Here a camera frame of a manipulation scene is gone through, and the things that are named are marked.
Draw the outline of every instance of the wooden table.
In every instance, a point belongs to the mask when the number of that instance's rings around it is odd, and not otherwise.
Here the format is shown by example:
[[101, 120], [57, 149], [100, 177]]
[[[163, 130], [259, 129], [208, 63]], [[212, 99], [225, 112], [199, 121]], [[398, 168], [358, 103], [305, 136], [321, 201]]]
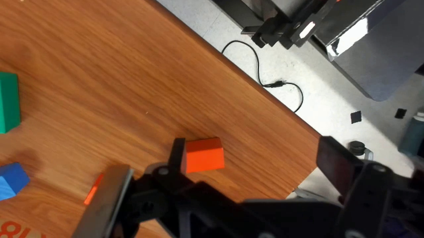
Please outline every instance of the wooden table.
[[70, 236], [100, 171], [139, 175], [176, 136], [223, 140], [227, 168], [191, 178], [236, 201], [284, 198], [316, 166], [320, 134], [154, 0], [5, 0], [0, 35], [23, 111], [0, 164], [32, 179], [3, 220]]

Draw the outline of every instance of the green block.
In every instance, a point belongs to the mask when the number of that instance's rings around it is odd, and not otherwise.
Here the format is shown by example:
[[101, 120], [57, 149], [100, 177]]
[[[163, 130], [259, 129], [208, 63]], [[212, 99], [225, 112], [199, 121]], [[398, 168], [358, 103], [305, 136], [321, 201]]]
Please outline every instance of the green block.
[[7, 133], [20, 121], [17, 75], [0, 71], [0, 133]]

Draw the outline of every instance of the red block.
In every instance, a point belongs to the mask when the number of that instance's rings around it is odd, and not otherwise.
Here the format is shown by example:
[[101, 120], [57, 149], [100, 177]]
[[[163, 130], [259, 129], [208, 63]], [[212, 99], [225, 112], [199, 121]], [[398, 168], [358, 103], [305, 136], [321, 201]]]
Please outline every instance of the red block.
[[219, 137], [186, 142], [183, 173], [221, 169], [225, 165], [224, 148]]

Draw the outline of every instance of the gray floor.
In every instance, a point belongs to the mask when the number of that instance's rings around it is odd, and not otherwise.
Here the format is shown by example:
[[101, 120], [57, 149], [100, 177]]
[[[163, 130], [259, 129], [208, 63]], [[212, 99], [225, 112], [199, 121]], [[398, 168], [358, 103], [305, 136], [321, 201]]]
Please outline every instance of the gray floor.
[[[240, 34], [240, 27], [211, 0], [159, 1], [217, 50], [236, 38], [255, 45], [249, 37]], [[396, 144], [416, 109], [424, 105], [423, 76], [411, 76], [388, 100], [374, 101], [361, 93], [309, 43], [290, 50], [280, 45], [256, 50], [261, 59], [264, 83], [285, 79], [302, 87], [305, 104], [298, 116], [306, 123], [345, 145], [351, 140], [361, 140], [374, 150], [376, 161], [399, 174], [411, 174], [414, 164], [398, 152]], [[248, 47], [232, 45], [225, 55], [256, 80], [256, 62]], [[298, 104], [300, 96], [293, 87], [270, 88], [269, 92], [290, 108]], [[408, 109], [402, 120], [394, 117], [399, 107]], [[363, 113], [363, 121], [351, 124], [350, 113], [358, 109]], [[301, 187], [329, 198], [335, 198], [337, 194], [318, 169], [301, 183]]]

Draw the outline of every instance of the black cord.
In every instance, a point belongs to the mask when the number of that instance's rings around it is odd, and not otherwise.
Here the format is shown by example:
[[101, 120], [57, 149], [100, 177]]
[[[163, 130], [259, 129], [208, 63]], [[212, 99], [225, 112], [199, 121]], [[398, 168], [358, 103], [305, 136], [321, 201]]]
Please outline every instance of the black cord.
[[264, 87], [264, 83], [261, 80], [261, 62], [260, 62], [260, 56], [257, 55], [256, 50], [247, 42], [244, 41], [239, 41], [239, 39], [232, 39], [229, 41], [221, 50], [221, 54], [224, 54], [224, 51], [227, 50], [228, 46], [231, 46], [232, 43], [241, 43], [241, 45], [245, 45], [248, 47], [251, 47], [251, 50], [253, 51], [255, 54], [255, 58], [256, 58], [256, 76], [257, 76], [257, 82], [260, 83], [261, 87]]
[[257, 67], [256, 67], [257, 82], [260, 83], [261, 87], [282, 87], [282, 86], [285, 86], [285, 84], [292, 84], [292, 86], [294, 86], [294, 87], [300, 91], [301, 103], [300, 103], [300, 105], [297, 105], [297, 108], [294, 109], [294, 112], [298, 112], [300, 108], [304, 105], [304, 91], [302, 91], [302, 88], [301, 88], [297, 83], [294, 83], [294, 82], [286, 82], [286, 80], [276, 80], [276, 82], [273, 82], [273, 83], [264, 84], [263, 80], [261, 80], [261, 62], [260, 62], [260, 56], [257, 55], [256, 50], [255, 50], [249, 43], [244, 42], [244, 41], [239, 41], [239, 39], [232, 39], [232, 41], [229, 41], [229, 42], [223, 47], [221, 54], [224, 54], [225, 50], [227, 50], [227, 47], [231, 46], [232, 43], [245, 45], [245, 46], [248, 46], [248, 47], [253, 51], [255, 58], [256, 58], [256, 64], [257, 64]]

